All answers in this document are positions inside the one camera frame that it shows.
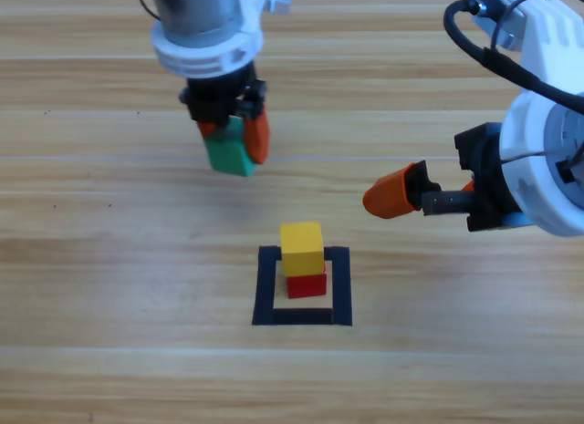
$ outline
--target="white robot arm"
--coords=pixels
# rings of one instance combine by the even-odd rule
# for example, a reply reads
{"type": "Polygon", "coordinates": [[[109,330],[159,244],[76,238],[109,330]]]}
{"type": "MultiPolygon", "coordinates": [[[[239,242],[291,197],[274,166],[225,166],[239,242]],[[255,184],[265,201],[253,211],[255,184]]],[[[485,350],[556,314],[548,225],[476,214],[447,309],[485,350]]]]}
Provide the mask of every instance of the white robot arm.
{"type": "Polygon", "coordinates": [[[558,236],[584,234],[582,18],[561,0],[461,0],[444,13],[444,27],[469,56],[522,90],[502,123],[455,136],[461,168],[473,173],[462,191],[441,191],[421,161],[378,180],[363,198],[366,209],[385,219],[421,209],[468,213],[469,231],[535,224],[558,236]],[[458,30],[461,11],[496,37],[490,49],[458,30]],[[496,45],[521,52],[519,65],[496,45]]]}
{"type": "Polygon", "coordinates": [[[266,82],[254,59],[263,12],[286,14],[291,0],[154,0],[151,41],[161,65],[186,79],[180,100],[196,121],[212,167],[248,176],[269,146],[266,82]]]}

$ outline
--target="black square outline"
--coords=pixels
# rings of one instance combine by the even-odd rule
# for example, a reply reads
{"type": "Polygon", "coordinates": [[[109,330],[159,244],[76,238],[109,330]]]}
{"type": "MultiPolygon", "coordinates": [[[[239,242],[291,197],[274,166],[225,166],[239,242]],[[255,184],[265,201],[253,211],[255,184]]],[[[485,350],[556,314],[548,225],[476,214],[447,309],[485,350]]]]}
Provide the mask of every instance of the black square outline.
{"type": "Polygon", "coordinates": [[[325,247],[325,261],[332,262],[332,308],[274,308],[276,263],[279,246],[260,246],[252,325],[254,326],[352,326],[349,248],[325,247]]]}

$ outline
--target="wood grain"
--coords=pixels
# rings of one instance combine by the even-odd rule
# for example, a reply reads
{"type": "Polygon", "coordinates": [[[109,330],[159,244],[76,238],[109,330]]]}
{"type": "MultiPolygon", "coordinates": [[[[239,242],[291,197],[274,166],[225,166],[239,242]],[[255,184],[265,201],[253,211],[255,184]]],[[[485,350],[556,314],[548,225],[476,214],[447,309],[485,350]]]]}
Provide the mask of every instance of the wood grain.
{"type": "Polygon", "coordinates": [[[0,422],[584,422],[580,239],[362,208],[412,161],[460,188],[454,134],[517,94],[443,32],[452,1],[266,16],[271,158],[236,179],[137,0],[0,0],[0,422]],[[257,247],[313,219],[355,325],[252,327],[257,247]]]}

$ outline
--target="wooden block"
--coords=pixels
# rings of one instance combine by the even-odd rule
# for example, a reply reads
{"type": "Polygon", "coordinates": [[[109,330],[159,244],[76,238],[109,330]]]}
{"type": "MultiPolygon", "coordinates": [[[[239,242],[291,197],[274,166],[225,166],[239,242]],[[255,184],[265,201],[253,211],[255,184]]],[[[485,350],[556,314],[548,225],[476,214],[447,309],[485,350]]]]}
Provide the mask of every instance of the wooden block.
{"type": "Polygon", "coordinates": [[[251,176],[256,165],[247,155],[244,144],[244,123],[231,118],[227,128],[216,129],[204,139],[209,162],[214,171],[239,176],[251,176]]]}
{"type": "Polygon", "coordinates": [[[308,298],[327,294],[327,271],[317,275],[289,276],[286,279],[288,298],[308,298]]]}
{"type": "Polygon", "coordinates": [[[284,223],[280,241],[284,276],[322,274],[325,253],[319,222],[284,223]]]}

